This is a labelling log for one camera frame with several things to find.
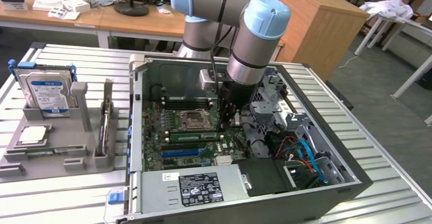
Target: metal slatted table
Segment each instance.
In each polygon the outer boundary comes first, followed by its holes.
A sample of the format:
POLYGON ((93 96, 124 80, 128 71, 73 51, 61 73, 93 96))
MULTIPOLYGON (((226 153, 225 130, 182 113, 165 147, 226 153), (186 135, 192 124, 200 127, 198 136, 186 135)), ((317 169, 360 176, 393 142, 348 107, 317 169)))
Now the metal slatted table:
MULTIPOLYGON (((109 173, 0 184, 0 223, 104 223, 105 194, 110 188, 121 187, 125 180, 132 53, 142 52, 48 44, 44 49, 30 49, 25 54, 22 61, 40 64, 69 65, 73 62, 78 81, 88 82, 89 107, 100 105, 105 78, 114 81, 113 102, 120 108, 116 168, 109 173)), ((373 180, 373 185, 354 200, 338 204, 320 220, 309 223, 432 223, 430 198, 324 82, 300 64, 282 65, 373 180)), ((288 98, 301 112, 294 97, 288 95, 288 98)), ((22 117, 24 104, 20 87, 9 77, 0 89, 0 156, 22 117)), ((109 209, 110 215, 120 215, 121 211, 122 205, 109 209)))

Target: red wire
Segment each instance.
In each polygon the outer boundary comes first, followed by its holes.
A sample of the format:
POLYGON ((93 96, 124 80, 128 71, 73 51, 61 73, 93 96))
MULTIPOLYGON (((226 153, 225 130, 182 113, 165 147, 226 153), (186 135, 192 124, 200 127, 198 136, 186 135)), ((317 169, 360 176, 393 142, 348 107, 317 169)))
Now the red wire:
POLYGON ((309 168, 310 172, 313 172, 313 169, 312 169, 310 165, 308 164, 308 162, 306 162, 306 161, 304 161, 302 159, 300 159, 300 161, 302 161, 302 162, 304 162, 304 164, 305 164, 305 166, 306 166, 306 167, 309 168))
POLYGON ((281 145, 278 146, 278 150, 277 150, 277 153, 276 153, 276 157, 278 156, 278 154, 280 154, 280 152, 281 152, 282 145, 284 145, 285 140, 286 140, 288 138, 292 138, 292 139, 297 140, 297 138, 294 138, 294 137, 292 137, 292 136, 286 136, 286 137, 284 137, 282 142, 281 142, 281 145))

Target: warning label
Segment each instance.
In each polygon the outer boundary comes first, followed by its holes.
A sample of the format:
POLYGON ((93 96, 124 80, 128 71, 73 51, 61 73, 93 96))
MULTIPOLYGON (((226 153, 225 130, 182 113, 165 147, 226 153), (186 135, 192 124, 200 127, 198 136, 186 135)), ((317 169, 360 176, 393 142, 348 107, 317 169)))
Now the warning label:
POLYGON ((224 201, 222 190, 214 172, 178 177, 181 204, 202 205, 224 201))

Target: motherboard chip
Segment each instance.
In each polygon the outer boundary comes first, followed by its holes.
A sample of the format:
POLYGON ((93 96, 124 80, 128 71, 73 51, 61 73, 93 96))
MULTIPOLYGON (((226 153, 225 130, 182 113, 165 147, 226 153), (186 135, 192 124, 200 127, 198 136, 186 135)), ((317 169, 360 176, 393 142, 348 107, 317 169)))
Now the motherboard chip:
POLYGON ((189 110, 180 112, 181 128, 189 129, 212 129, 208 120, 208 113, 202 109, 189 110))

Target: motherboard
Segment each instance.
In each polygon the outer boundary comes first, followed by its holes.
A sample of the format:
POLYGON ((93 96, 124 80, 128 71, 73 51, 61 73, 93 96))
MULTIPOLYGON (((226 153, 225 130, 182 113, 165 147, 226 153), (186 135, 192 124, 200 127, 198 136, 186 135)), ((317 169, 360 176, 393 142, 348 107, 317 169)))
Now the motherboard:
POLYGON ((150 102, 142 117, 145 171, 230 164, 250 154, 240 127, 216 132, 210 99, 150 102))

